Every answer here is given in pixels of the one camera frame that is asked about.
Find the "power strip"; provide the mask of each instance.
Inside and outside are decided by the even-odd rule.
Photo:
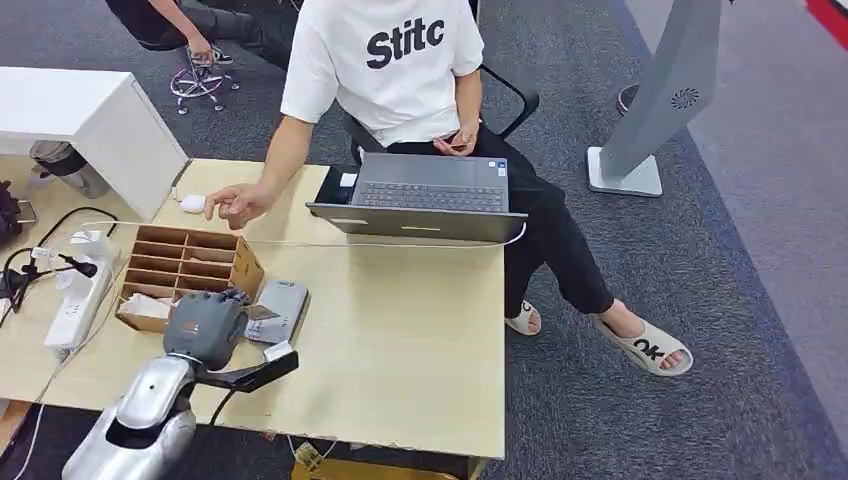
[[[71,283],[44,338],[44,345],[53,350],[59,362],[64,361],[88,335],[112,278],[111,263],[92,260],[89,257],[85,257],[84,261],[97,265],[97,273],[88,278],[75,270],[63,272],[71,277],[68,279]]]

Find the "hand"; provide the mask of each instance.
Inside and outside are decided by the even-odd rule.
[[[445,155],[453,155],[457,157],[465,157],[471,155],[474,147],[477,145],[477,132],[480,131],[480,123],[463,125],[456,132],[456,135],[448,143],[441,138],[433,140],[433,145]]]
[[[197,34],[188,39],[188,49],[191,51],[191,60],[201,65],[212,65],[215,63],[215,54],[212,45],[203,35]]]
[[[230,224],[230,230],[240,230],[267,212],[275,200],[273,189],[249,183],[231,185],[206,197],[204,213],[206,220],[212,220],[217,206],[218,217]]]

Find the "carpet floor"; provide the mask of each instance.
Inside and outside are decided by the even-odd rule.
[[[678,379],[634,367],[559,297],[550,272],[540,271],[528,296],[545,329],[534,338],[507,336],[507,459],[486,477],[848,478],[821,404],[688,133],[657,154],[662,198],[598,195],[586,187],[585,150],[608,138],[618,121],[615,94],[640,68],[617,5],[538,0],[528,8],[489,0],[481,7],[487,57],[535,83],[542,96],[539,111],[511,141],[540,175],[565,189],[613,291],[686,342],[695,366]],[[277,8],[291,19],[285,2]],[[141,50],[100,0],[13,2],[0,19],[0,64],[132,71],[189,155],[261,160],[285,74],[229,51],[243,88],[224,97],[227,109],[216,113],[199,102],[179,116],[167,89],[177,54]],[[517,102],[491,87],[485,116],[502,125]],[[334,109],[319,124],[314,163],[347,158],[339,120]],[[23,478],[57,478],[94,418],[48,408]],[[17,472],[33,423],[0,467],[0,479]],[[207,428],[199,437],[189,454],[197,461],[182,478],[278,479],[291,468],[284,439]],[[391,450],[338,454],[447,472],[461,466],[453,457]]]

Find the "office chair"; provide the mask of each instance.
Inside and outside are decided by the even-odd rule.
[[[174,41],[173,43],[151,43],[139,39],[136,39],[136,41],[145,50],[153,52],[166,52],[178,49],[185,51],[188,66],[171,78],[170,85],[171,93],[177,97],[177,113],[180,115],[188,113],[188,108],[183,104],[187,98],[208,97],[212,100],[216,112],[223,110],[224,106],[218,102],[218,98],[213,92],[223,85],[225,80],[230,82],[230,90],[239,89],[239,84],[226,71],[223,71],[221,74],[215,74],[212,72],[211,66],[199,66],[192,62],[191,51],[189,51],[185,40]]]

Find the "person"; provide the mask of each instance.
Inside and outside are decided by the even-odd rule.
[[[109,9],[137,40],[150,44],[186,42],[198,65],[230,64],[232,57],[210,42],[232,40],[283,70],[291,35],[279,21],[210,8],[195,0],[106,0]]]
[[[206,217],[241,229],[264,214],[304,164],[313,125],[334,99],[392,153],[506,158],[510,209],[529,215],[525,235],[505,247],[507,325],[539,333],[524,300],[547,263],[562,295],[593,315],[601,332],[657,375],[684,373],[689,350],[644,321],[607,289],[564,205],[564,193],[480,119],[483,41],[467,0],[309,0],[295,28],[281,111],[261,178],[210,195]]]

